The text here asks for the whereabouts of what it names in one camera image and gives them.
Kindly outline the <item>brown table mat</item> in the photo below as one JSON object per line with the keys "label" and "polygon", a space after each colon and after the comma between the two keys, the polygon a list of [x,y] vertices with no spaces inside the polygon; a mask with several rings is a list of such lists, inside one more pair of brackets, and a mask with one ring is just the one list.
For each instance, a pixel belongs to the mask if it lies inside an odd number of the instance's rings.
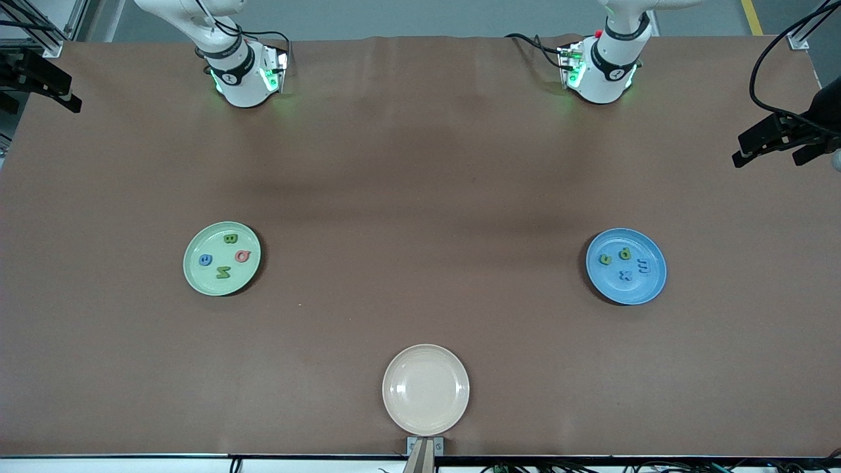
{"label": "brown table mat", "polygon": [[[65,47],[0,169],[0,455],[390,454],[397,353],[457,354],[456,455],[823,456],[841,447],[841,173],[732,164],[765,37],[656,37],[615,104],[510,39],[303,42],[220,98],[187,44]],[[222,221],[261,266],[207,296]],[[595,290],[646,234],[660,295]]]}

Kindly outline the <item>aluminium frame profile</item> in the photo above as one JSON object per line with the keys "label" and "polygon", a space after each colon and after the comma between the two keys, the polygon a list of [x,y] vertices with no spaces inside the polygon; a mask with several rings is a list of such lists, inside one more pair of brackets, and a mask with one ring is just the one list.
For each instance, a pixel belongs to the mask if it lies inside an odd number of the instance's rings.
{"label": "aluminium frame profile", "polygon": [[18,47],[40,50],[45,58],[58,58],[68,40],[32,0],[0,0],[0,29],[20,30],[29,39],[13,39]]}
{"label": "aluminium frame profile", "polygon": [[786,33],[790,50],[808,50],[808,37],[836,10],[841,8],[841,0],[823,0],[804,18],[799,19]]}

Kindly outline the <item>blue plate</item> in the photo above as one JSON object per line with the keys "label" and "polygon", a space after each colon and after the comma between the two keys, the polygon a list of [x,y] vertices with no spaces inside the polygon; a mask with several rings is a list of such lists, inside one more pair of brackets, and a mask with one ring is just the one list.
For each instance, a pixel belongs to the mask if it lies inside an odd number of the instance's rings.
{"label": "blue plate", "polygon": [[[619,258],[618,252],[628,246],[633,257],[628,261]],[[598,262],[600,254],[612,256],[610,265]],[[652,271],[639,273],[637,259],[648,259]],[[593,238],[585,253],[585,270],[595,290],[620,305],[642,305],[657,298],[663,291],[668,267],[663,252],[654,240],[634,229],[613,228]],[[633,272],[632,281],[621,281],[620,270]]]}

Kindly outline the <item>beige plate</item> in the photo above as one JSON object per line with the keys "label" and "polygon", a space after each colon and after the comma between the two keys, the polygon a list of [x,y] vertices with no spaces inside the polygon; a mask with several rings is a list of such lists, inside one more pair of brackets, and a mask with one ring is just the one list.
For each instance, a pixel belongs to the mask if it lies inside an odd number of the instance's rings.
{"label": "beige plate", "polygon": [[388,416],[403,431],[435,437],[465,415],[470,380],[453,352],[435,344],[417,344],[388,363],[381,394]]}

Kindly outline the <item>light green plate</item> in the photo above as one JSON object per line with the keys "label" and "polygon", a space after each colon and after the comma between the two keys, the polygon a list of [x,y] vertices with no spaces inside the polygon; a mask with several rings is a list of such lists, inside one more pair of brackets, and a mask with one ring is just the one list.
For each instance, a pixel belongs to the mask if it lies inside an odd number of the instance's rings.
{"label": "light green plate", "polygon": [[[235,244],[225,244],[223,235],[236,233]],[[238,250],[252,251],[250,260],[237,263],[234,255]],[[202,267],[197,260],[200,254],[213,255],[210,266]],[[231,278],[216,279],[216,267],[231,267]],[[187,284],[198,293],[207,296],[228,296],[246,287],[261,266],[261,243],[252,228],[234,221],[214,223],[199,231],[190,240],[183,257],[183,273]]]}

